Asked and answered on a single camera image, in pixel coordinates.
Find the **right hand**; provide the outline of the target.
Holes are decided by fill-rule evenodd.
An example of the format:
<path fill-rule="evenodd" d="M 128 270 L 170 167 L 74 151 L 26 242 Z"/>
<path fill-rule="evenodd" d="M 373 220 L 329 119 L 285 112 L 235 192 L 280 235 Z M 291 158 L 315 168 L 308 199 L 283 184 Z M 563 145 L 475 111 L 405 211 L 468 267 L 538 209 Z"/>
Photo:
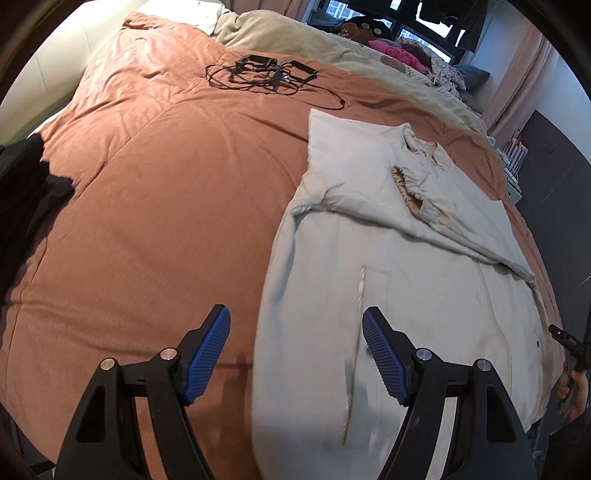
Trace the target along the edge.
<path fill-rule="evenodd" d="M 589 384 L 587 371 L 569 371 L 564 364 L 564 370 L 557 382 L 557 395 L 564 402 L 564 412 L 561 413 L 564 424 L 570 424 L 581 417 L 587 409 Z"/>

